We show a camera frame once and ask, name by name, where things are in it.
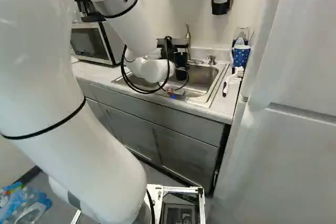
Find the white refrigerator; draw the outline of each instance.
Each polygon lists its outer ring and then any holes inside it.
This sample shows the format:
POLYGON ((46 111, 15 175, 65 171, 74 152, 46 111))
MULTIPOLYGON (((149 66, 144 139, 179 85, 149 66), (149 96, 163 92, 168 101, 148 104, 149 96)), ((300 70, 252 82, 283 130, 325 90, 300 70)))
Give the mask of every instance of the white refrigerator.
POLYGON ((265 0, 251 43, 207 223, 336 223, 336 0, 265 0))

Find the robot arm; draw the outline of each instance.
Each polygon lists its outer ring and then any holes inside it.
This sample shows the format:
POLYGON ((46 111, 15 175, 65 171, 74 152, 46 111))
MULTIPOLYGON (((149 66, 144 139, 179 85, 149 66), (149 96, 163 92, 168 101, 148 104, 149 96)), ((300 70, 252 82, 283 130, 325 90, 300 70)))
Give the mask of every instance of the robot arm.
MULTIPOLYGON (((101 223, 132 223, 146 175, 98 122, 72 74, 73 1, 0 0, 0 133, 101 223)), ((127 57, 156 47, 137 0, 92 1, 128 45, 127 57)))
MULTIPOLYGON (((126 66, 148 82, 163 81, 167 76, 165 60, 145 60, 142 57, 156 48, 156 37, 138 0, 91 0, 97 10, 127 45, 126 66)), ((175 65, 170 62, 170 74, 175 65)))

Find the countertop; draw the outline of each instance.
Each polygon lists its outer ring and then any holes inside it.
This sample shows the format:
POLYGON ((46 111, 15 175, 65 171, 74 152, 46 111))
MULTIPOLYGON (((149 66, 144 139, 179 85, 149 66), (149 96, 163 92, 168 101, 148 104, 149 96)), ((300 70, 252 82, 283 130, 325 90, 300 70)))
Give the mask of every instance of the countertop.
POLYGON ((169 108, 174 108, 180 111, 187 112, 189 114, 201 116, 210 120, 214 120, 221 123, 231 124, 237 96, 239 90, 239 79, 233 79, 230 81, 229 90, 226 97, 223 97, 223 85, 224 80, 231 74, 231 61, 229 58, 222 58, 226 60, 225 63, 229 64, 228 70, 225 73, 220 85, 218 86, 215 98, 209 108, 198 106, 195 104, 189 104, 184 101, 173 100, 171 98, 162 97, 156 94, 140 94, 131 90, 127 86, 112 83, 111 81, 121 76, 120 66, 109 67, 103 65, 96 65, 85 61, 77 61, 72 63, 72 70, 75 77, 81 81, 84 81, 95 86, 106 88, 115 92, 120 92, 138 99, 160 104, 169 108))

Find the dish brush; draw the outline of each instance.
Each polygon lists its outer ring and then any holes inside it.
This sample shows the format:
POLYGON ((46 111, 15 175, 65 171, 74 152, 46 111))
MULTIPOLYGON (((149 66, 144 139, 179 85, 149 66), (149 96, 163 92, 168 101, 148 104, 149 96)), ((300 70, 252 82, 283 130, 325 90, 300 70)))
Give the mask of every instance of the dish brush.
POLYGON ((244 71, 245 69, 243 67, 235 67, 235 73, 225 79, 223 86, 223 97, 226 97, 227 95, 227 91, 229 89, 229 82, 231 81, 231 79, 236 77, 243 78, 244 71))

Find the cup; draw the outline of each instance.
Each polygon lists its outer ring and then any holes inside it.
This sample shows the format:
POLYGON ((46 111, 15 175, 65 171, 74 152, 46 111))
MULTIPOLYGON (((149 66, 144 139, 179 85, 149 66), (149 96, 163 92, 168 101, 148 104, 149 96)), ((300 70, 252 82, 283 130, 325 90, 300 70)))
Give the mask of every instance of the cup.
POLYGON ((233 66, 246 68, 248 55, 250 54, 251 47, 246 45, 237 45, 234 48, 233 66))

